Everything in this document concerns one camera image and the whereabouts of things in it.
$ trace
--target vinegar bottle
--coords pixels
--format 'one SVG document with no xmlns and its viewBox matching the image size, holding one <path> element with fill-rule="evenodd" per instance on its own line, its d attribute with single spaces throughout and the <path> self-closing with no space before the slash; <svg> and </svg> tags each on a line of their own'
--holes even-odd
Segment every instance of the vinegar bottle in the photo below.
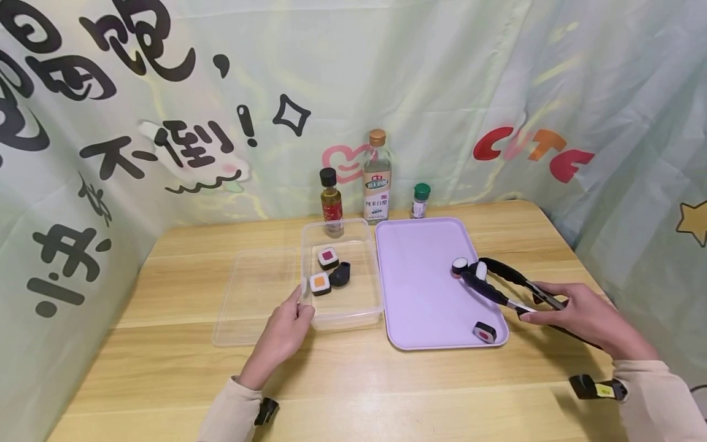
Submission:
<svg viewBox="0 0 707 442">
<path fill-rule="evenodd" d="M 368 143 L 370 149 L 363 162 L 363 217 L 373 225 L 388 219 L 392 167 L 385 131 L 370 131 Z"/>
</svg>

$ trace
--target black wrist strap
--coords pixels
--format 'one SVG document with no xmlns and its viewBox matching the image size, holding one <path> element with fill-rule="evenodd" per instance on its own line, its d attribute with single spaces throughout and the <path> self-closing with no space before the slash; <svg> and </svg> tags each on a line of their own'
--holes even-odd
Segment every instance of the black wrist strap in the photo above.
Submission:
<svg viewBox="0 0 707 442">
<path fill-rule="evenodd" d="M 595 382 L 592 376 L 584 374 L 572 376 L 569 381 L 577 398 L 582 400 L 613 399 L 622 401 L 629 393 L 624 384 L 617 379 Z"/>
<path fill-rule="evenodd" d="M 256 426 L 261 426 L 269 423 L 270 418 L 272 418 L 278 408 L 280 408 L 280 404 L 269 397 L 264 397 L 260 402 L 260 412 L 255 418 L 255 422 L 253 424 Z"/>
</svg>

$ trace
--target gold bottle cap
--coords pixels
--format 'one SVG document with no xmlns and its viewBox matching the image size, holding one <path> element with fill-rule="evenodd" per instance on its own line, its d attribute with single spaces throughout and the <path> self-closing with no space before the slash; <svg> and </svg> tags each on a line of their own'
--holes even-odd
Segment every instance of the gold bottle cap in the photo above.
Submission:
<svg viewBox="0 0 707 442">
<path fill-rule="evenodd" d="M 385 130 L 374 129 L 368 133 L 368 143 L 372 147 L 381 147 L 385 144 Z"/>
</svg>

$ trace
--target oil bottle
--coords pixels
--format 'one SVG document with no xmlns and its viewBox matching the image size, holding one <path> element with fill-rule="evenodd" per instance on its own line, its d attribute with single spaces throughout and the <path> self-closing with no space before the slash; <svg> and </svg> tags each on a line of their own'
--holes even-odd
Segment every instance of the oil bottle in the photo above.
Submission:
<svg viewBox="0 0 707 442">
<path fill-rule="evenodd" d="M 363 217 L 373 225 L 388 219 L 392 167 L 384 130 L 370 131 L 368 144 L 363 162 Z"/>
<path fill-rule="evenodd" d="M 333 168 L 323 168 L 319 172 L 324 190 L 322 191 L 322 212 L 324 221 L 338 221 L 344 215 L 341 208 L 341 192 L 337 189 L 337 172 Z M 344 234 L 344 226 L 341 223 L 329 223 L 326 225 L 327 235 L 332 238 L 339 238 Z"/>
</svg>

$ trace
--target jar label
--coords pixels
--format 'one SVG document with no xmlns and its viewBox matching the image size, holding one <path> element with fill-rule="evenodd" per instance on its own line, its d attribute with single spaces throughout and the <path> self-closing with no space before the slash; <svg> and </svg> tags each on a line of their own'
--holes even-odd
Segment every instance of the jar label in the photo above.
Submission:
<svg viewBox="0 0 707 442">
<path fill-rule="evenodd" d="M 413 218 L 424 218 L 425 212 L 427 211 L 427 201 L 412 202 L 412 217 Z"/>
</svg>

